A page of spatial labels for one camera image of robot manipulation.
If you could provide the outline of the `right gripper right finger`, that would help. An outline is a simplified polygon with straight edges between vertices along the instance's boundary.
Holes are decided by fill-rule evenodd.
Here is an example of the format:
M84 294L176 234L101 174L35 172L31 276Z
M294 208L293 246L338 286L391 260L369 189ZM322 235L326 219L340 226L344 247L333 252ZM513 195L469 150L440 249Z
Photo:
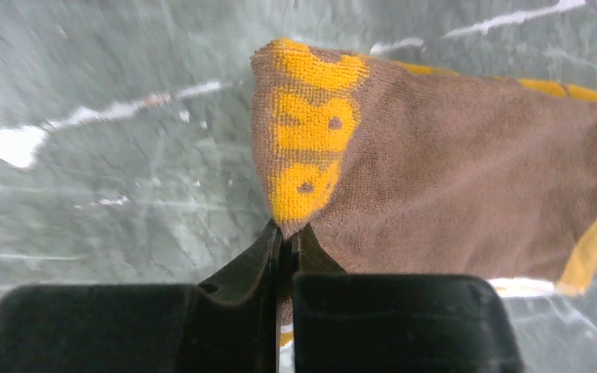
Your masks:
M345 272L343 267L321 247L311 225L307 225L292 236L291 249L295 272L311 274Z

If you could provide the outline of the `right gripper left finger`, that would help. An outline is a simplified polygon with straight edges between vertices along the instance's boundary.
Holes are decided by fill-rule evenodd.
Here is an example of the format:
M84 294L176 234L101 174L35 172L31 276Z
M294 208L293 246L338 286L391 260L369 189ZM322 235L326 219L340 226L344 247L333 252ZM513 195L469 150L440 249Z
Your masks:
M197 303L208 309L237 309L260 301L276 309L281 246L281 231L270 220L253 244L199 283L201 293Z

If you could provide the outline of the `brown yellow towel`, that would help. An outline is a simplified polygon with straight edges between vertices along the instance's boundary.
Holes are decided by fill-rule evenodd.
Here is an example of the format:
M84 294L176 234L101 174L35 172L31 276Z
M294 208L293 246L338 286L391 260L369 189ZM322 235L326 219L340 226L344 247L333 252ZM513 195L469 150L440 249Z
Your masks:
M251 59L257 175L285 237L358 274L469 274L504 297L597 272L597 92L271 41Z

